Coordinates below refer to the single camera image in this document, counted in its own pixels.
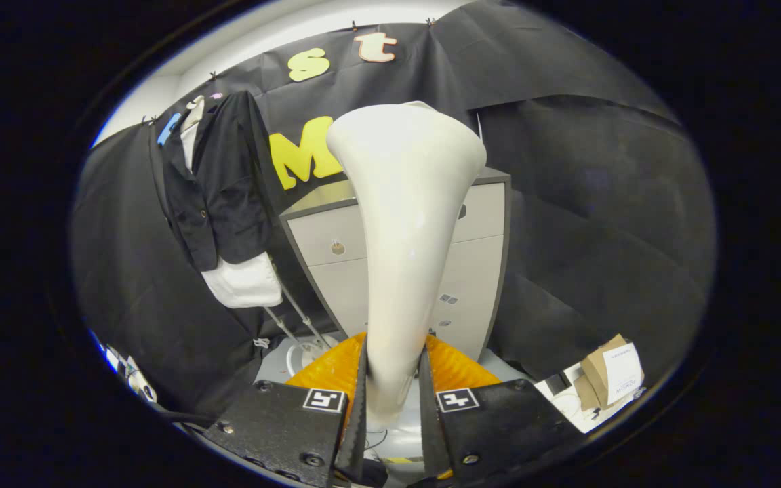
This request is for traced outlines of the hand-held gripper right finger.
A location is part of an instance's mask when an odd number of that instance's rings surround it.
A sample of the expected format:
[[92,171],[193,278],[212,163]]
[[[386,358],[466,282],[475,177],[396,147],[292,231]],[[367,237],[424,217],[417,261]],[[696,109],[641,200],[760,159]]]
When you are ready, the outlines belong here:
[[566,460],[577,428],[529,381],[502,381],[428,335],[420,357],[426,478],[437,487],[501,487]]

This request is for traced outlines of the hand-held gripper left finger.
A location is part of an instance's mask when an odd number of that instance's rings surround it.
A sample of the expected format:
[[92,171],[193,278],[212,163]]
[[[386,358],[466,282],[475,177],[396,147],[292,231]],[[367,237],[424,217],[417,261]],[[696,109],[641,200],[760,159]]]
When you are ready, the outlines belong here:
[[360,479],[367,421],[366,335],[323,353],[291,380],[258,380],[202,439],[283,484],[332,487]]

